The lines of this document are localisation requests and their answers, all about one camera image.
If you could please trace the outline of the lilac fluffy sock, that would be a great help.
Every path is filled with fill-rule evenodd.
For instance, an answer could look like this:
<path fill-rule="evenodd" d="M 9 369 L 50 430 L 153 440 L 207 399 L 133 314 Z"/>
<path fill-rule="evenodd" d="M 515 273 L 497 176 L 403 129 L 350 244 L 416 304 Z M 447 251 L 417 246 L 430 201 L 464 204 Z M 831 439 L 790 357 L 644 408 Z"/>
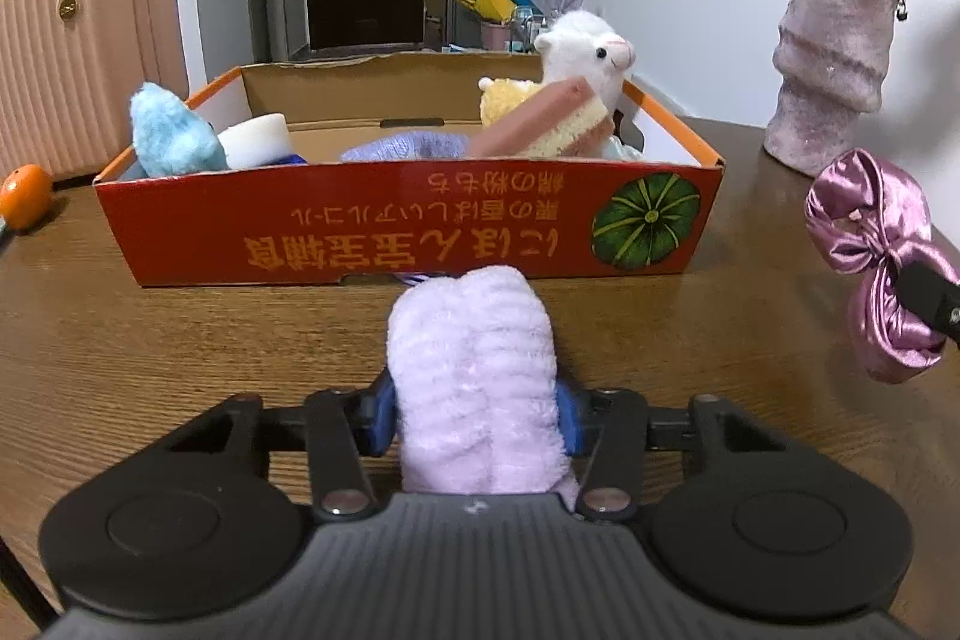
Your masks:
<path fill-rule="evenodd" d="M 573 509 L 553 330 L 521 271 L 485 266 L 404 292 L 386 359 L 405 491 L 555 494 Z"/>

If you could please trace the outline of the pink satin scrunchie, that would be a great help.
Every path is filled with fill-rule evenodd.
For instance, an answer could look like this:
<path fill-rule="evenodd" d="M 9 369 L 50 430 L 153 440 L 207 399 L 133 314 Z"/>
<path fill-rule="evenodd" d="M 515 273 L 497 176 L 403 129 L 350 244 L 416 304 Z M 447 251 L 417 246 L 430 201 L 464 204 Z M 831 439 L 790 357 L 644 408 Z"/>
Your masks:
<path fill-rule="evenodd" d="M 861 280 L 848 304 L 848 323 L 862 369 L 895 385 L 934 367 L 946 335 L 900 304 L 895 291 L 896 278 L 912 263 L 947 283 L 958 281 L 957 266 L 932 240 L 921 185 L 872 152 L 850 149 L 815 177 L 804 220 L 827 265 Z"/>

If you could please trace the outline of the purple knitted cloth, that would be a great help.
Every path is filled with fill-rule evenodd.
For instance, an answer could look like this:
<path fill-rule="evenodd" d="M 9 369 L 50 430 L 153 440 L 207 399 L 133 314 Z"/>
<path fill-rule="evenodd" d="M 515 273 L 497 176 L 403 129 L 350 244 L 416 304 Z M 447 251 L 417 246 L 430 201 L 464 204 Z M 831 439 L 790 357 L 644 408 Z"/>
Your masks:
<path fill-rule="evenodd" d="M 342 163 L 376 161 L 446 161 L 466 156 L 470 138 L 459 133 L 413 130 L 384 136 L 374 142 L 347 149 L 340 154 Z"/>

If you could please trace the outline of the red cardboard box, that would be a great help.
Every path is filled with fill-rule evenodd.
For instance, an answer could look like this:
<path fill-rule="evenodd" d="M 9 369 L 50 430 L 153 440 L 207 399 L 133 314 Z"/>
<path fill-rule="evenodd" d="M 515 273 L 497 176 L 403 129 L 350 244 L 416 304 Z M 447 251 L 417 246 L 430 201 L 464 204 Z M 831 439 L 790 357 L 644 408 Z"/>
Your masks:
<path fill-rule="evenodd" d="M 400 131 L 475 133 L 483 76 L 532 78 L 530 55 L 410 52 L 247 65 L 190 99 L 212 127 L 285 117 L 296 163 L 148 177 L 133 151 L 94 190 L 142 286 L 327 284 L 353 275 L 672 275 L 697 250 L 721 156 L 636 86 L 623 102 L 670 136 L 637 163 L 467 159 L 352 163 Z"/>

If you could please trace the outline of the pink textured vase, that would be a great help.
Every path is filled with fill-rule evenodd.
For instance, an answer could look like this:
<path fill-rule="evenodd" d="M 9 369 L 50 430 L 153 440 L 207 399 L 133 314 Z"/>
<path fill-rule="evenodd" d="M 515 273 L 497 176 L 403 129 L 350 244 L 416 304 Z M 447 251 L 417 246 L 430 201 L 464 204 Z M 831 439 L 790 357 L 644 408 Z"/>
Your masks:
<path fill-rule="evenodd" d="M 773 65 L 781 74 L 765 149 L 815 177 L 853 147 L 857 120 L 882 107 L 898 0 L 789 0 Z"/>

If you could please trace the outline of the pink sponge block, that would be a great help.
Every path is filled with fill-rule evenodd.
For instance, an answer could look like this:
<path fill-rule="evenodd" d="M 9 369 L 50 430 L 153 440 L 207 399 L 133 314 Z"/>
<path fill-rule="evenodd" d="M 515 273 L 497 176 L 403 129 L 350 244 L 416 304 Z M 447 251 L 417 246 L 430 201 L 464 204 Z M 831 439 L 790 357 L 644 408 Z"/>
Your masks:
<path fill-rule="evenodd" d="M 469 159 L 594 158 L 613 135 L 607 107 L 586 78 L 550 83 L 473 136 Z"/>

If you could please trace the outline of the yellow plush toy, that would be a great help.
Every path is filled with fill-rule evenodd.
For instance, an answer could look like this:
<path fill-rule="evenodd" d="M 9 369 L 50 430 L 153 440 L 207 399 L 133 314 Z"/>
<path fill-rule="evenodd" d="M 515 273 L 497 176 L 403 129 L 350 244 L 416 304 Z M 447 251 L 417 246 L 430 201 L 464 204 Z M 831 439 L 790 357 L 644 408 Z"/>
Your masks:
<path fill-rule="evenodd" d="M 478 80 L 480 96 L 480 122 L 483 127 L 491 127 L 506 113 L 528 101 L 542 85 L 529 80 L 510 80 L 509 78 L 490 78 L 483 76 Z"/>

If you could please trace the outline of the blue fluffy plush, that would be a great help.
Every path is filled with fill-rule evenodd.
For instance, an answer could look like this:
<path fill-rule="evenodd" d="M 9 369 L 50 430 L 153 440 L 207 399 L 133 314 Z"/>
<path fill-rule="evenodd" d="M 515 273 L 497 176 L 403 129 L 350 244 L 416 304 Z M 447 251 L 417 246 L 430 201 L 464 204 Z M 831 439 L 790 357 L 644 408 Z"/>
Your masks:
<path fill-rule="evenodd" d="M 130 122 L 133 149 L 148 177 L 229 169 L 212 125 L 163 86 L 145 83 L 133 94 Z"/>

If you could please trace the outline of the white alpaca plush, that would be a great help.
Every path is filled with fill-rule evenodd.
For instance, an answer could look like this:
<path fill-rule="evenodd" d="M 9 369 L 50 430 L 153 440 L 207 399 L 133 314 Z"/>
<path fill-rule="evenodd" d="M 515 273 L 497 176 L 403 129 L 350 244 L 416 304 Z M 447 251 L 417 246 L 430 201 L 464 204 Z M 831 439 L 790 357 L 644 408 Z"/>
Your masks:
<path fill-rule="evenodd" d="M 542 58 L 544 83 L 582 76 L 608 113 L 615 113 L 636 52 L 612 26 L 589 11 L 570 11 L 540 32 L 534 47 Z"/>

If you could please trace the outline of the orange fruit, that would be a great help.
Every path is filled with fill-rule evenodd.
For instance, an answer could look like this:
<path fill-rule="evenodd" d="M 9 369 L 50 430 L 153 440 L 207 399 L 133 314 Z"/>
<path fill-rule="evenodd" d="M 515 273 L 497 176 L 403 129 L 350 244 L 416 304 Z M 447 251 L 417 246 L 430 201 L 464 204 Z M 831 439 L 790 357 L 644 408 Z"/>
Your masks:
<path fill-rule="evenodd" d="M 52 206 L 52 177 L 37 164 L 16 167 L 3 181 L 0 193 L 2 230 L 31 229 Z"/>

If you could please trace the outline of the pink ribbed suitcase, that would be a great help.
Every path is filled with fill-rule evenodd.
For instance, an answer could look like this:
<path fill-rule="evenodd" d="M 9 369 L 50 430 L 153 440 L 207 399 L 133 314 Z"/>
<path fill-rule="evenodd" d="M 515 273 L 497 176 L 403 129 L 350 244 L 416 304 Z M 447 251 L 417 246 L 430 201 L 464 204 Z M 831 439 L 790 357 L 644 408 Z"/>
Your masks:
<path fill-rule="evenodd" d="M 178 0 L 2 0 L 2 170 L 96 174 L 130 145 L 146 81 L 189 94 Z"/>

